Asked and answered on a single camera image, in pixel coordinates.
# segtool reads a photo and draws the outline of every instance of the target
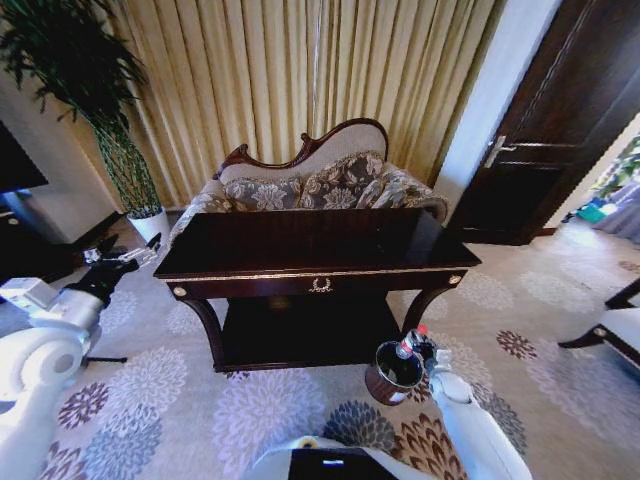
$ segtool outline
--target wall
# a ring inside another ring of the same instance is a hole
[[[33,83],[22,91],[0,72],[0,118],[49,181],[35,187],[23,207],[39,217],[36,228],[56,243],[71,243],[104,220],[117,206],[68,122],[58,122],[55,105],[40,114],[31,99]]]
[[[457,206],[561,0],[507,0],[434,191]]]
[[[616,138],[607,151],[604,152],[602,157],[600,157],[589,173],[585,175],[571,195],[569,195],[564,203],[560,205],[560,208],[558,208],[556,213],[553,214],[544,228],[558,227],[567,213],[581,207],[591,200],[593,195],[593,191],[590,189],[591,185],[593,185],[598,177],[602,175],[607,168],[609,168],[618,155],[620,155],[622,150],[629,145],[629,142],[638,135],[638,132],[640,132],[640,113],[631,120],[629,125],[626,126],[618,138]]]

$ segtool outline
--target floral carpet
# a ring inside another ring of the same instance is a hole
[[[115,230],[129,246],[138,241],[125,222]],[[470,247],[484,263],[423,318],[452,349],[454,369],[534,478],[637,479],[638,371],[606,346],[563,351],[556,342],[597,323],[604,299],[636,278],[640,252],[581,224],[525,247]],[[426,379],[387,407],[368,394],[364,365],[214,373],[199,320],[154,269],[125,276],[103,312],[93,354],[129,361],[91,364],[63,394],[41,478],[237,479],[267,448],[301,435],[466,478]],[[389,294],[397,319],[415,293]],[[224,318],[226,301],[214,308]],[[27,325],[11,305],[0,318],[0,335]]]

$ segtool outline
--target table drawer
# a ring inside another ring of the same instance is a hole
[[[425,288],[454,288],[465,269],[319,273],[304,275],[255,275],[221,279],[215,277],[168,280],[177,298],[234,298],[271,295],[325,295]]]

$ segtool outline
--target dark wooden door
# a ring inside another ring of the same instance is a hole
[[[526,244],[640,111],[640,1],[565,0],[449,223]]]

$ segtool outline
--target loveseat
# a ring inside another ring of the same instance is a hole
[[[286,209],[424,208],[442,222],[447,201],[387,162],[384,127],[368,118],[348,120],[319,139],[302,134],[293,160],[267,165],[247,145],[231,152],[197,194],[170,234],[170,242],[197,213]]]

